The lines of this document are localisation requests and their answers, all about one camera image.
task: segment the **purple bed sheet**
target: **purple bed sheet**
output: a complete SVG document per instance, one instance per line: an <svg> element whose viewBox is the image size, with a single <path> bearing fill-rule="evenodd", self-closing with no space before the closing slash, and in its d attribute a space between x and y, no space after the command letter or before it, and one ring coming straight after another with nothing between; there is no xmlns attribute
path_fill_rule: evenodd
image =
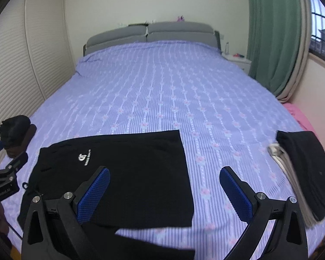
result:
<svg viewBox="0 0 325 260"><path fill-rule="evenodd" d="M37 133L29 161L18 173L27 182L39 149L90 135L179 129L186 154L195 213L191 228L121 229L118 234L168 247L196 249L195 259L223 259L246 223L237 217L219 184L229 165L254 191L273 199L294 195L267 152L276 131L300 131L289 112L264 87L211 47L185 41L133 43L79 60L74 76L31 117ZM1 168L9 161L4 158ZM3 202L16 218L23 189ZM273 227L256 249L258 258ZM309 254L325 235L323 222L307 230ZM9 234L20 249L20 240Z"/></svg>

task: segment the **headboard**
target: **headboard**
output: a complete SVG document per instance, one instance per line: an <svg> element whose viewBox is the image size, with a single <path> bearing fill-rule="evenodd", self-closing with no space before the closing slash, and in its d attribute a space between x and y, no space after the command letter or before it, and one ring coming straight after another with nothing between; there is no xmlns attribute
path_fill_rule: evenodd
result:
<svg viewBox="0 0 325 260"><path fill-rule="evenodd" d="M139 24L97 34L83 46L83 56L97 50L133 42L159 40L186 40L201 42L219 48L220 36L211 26L198 22L157 22L148 26Z"/></svg>

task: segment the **nightstand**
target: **nightstand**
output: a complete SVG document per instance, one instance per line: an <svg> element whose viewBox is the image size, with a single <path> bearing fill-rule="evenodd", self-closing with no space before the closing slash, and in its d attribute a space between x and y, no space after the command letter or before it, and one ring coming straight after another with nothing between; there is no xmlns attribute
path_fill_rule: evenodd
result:
<svg viewBox="0 0 325 260"><path fill-rule="evenodd" d="M249 74L250 65L252 64L251 60L247 60L244 57L234 57L233 55L222 54L222 56L242 68L247 75Z"/></svg>

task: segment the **pink fabric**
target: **pink fabric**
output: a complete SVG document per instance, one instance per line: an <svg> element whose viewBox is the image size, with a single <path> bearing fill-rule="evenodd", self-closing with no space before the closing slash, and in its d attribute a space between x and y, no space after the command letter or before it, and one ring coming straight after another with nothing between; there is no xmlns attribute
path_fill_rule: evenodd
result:
<svg viewBox="0 0 325 260"><path fill-rule="evenodd" d="M289 111L293 118L296 119L296 121L298 122L298 124L300 124L304 131L312 131L318 137L306 115L304 115L297 106L289 102L286 102L285 104L283 104L283 106Z"/></svg>

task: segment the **white louvered door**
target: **white louvered door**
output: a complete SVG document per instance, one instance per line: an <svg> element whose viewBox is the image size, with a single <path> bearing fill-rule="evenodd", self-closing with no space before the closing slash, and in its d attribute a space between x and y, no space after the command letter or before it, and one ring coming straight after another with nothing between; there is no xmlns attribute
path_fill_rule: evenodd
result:
<svg viewBox="0 0 325 260"><path fill-rule="evenodd" d="M31 116L44 101L28 54L24 2L11 0L0 15L0 122Z"/></svg>
<svg viewBox="0 0 325 260"><path fill-rule="evenodd" d="M28 49L45 99L66 81L75 68L64 18L64 0L26 0Z"/></svg>

